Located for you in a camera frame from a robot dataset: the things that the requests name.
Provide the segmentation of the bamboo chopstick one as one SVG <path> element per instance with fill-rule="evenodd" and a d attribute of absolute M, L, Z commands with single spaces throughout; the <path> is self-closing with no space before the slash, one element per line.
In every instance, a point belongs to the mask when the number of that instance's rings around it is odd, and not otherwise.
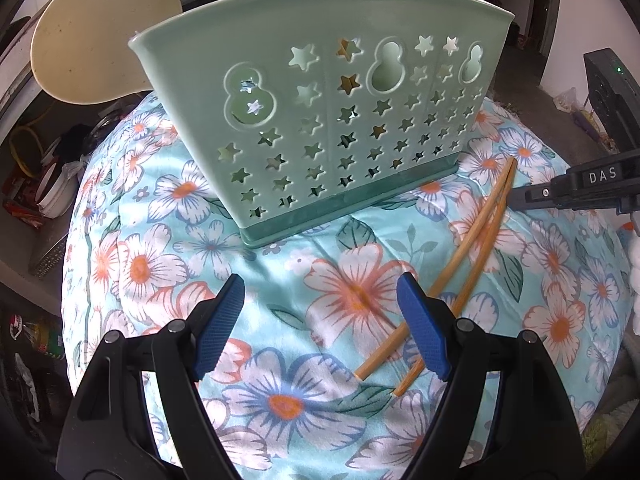
<path fill-rule="evenodd" d="M 471 295 L 480 274 L 484 270 L 486 260 L 492 248 L 494 248 L 497 234 L 500 230 L 502 218 L 506 211 L 506 196 L 512 188 L 516 171 L 516 161 L 514 157 L 509 157 L 506 166 L 501 171 L 500 176 L 489 196 L 486 198 L 484 206 L 480 208 L 480 213 L 476 216 L 458 248 L 451 256 L 449 262 L 440 271 L 438 277 L 428 290 L 428 296 L 438 296 L 449 281 L 454 277 L 463 259 L 471 251 L 473 244 L 483 235 L 480 251 L 472 265 L 469 277 L 466 279 L 462 292 L 458 293 L 457 300 L 462 301 L 461 307 L 454 309 L 454 314 L 459 315 L 466 300 Z M 384 361 L 391 356 L 400 345 L 409 337 L 409 327 L 406 322 L 402 322 L 395 328 L 382 344 L 373 352 L 363 364 L 356 369 L 355 375 L 363 380 L 377 370 Z"/>

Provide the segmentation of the cream rice paddle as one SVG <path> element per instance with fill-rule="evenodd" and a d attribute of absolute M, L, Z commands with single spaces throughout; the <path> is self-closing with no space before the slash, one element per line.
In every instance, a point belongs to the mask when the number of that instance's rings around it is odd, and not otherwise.
<path fill-rule="evenodd" d="M 180 0 L 51 0 L 30 46 L 30 67 L 52 98 L 94 105 L 150 91 L 130 39 L 182 12 Z"/>

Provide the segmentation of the bamboo chopstick two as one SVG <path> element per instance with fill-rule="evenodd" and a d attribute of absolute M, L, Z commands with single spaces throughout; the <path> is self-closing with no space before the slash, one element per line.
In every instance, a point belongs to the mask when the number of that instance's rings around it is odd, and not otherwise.
<path fill-rule="evenodd" d="M 476 240 L 480 234 L 485 233 L 484 240 L 482 241 L 482 244 L 480 244 L 480 252 L 477 255 L 469 276 L 466 278 L 462 289 L 452 304 L 451 312 L 456 318 L 461 315 L 464 307 L 466 306 L 477 281 L 480 279 L 480 274 L 484 272 L 484 267 L 492 248 L 495 246 L 504 212 L 506 211 L 506 196 L 508 196 L 508 193 L 511 191 L 515 173 L 516 161 L 514 157 L 510 157 L 508 159 L 506 169 L 503 170 L 497 182 L 497 188 L 491 192 L 487 203 L 485 204 L 485 207 L 496 204 L 495 211 L 492 214 L 488 214 L 488 212 L 485 212 L 484 210 L 480 212 L 474 221 L 472 228 L 469 230 L 468 236 L 462 240 L 460 247 L 452 257 L 452 263 L 448 264 L 448 266 L 442 270 L 442 273 L 439 275 L 431 289 L 433 295 L 439 294 L 442 291 L 442 288 L 454 275 L 454 271 L 457 270 L 462 257 L 469 252 L 474 240 Z"/>

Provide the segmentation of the floral blue quilt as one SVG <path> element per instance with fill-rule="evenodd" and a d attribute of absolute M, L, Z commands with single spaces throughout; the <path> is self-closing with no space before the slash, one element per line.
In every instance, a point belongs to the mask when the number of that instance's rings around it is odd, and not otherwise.
<path fill-rule="evenodd" d="M 242 314 L 198 386 L 247 479 L 397 479 L 444 384 L 412 341 L 375 374 L 357 367 L 400 323 L 396 283 L 431 286 L 480 213 L 503 165 L 517 184 L 564 160 L 518 116 L 486 101 L 452 176 L 262 248 L 247 248 L 155 96 L 88 162 L 70 220 L 62 319 L 77 386 L 110 330 L 156 332 L 242 276 Z M 639 397 L 627 230 L 595 211 L 509 212 L 464 314 L 483 330 L 533 330 L 558 370 L 590 450 Z"/>

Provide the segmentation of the stack of white bowls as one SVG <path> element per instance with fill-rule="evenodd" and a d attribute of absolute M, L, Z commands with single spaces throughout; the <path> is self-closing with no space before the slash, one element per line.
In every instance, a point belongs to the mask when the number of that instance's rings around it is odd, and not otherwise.
<path fill-rule="evenodd" d="M 70 208 L 78 190 L 80 160 L 66 162 L 60 151 L 63 139 L 55 139 L 41 159 L 42 175 L 36 192 L 36 205 L 46 219 L 61 217 Z"/>

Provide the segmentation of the mint green utensil holder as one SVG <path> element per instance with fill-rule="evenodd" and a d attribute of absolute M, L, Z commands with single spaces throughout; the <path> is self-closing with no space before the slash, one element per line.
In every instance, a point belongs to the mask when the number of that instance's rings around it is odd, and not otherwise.
<path fill-rule="evenodd" d="M 512 20 L 484 0 L 219 0 L 129 45 L 259 247 L 452 174 Z"/>

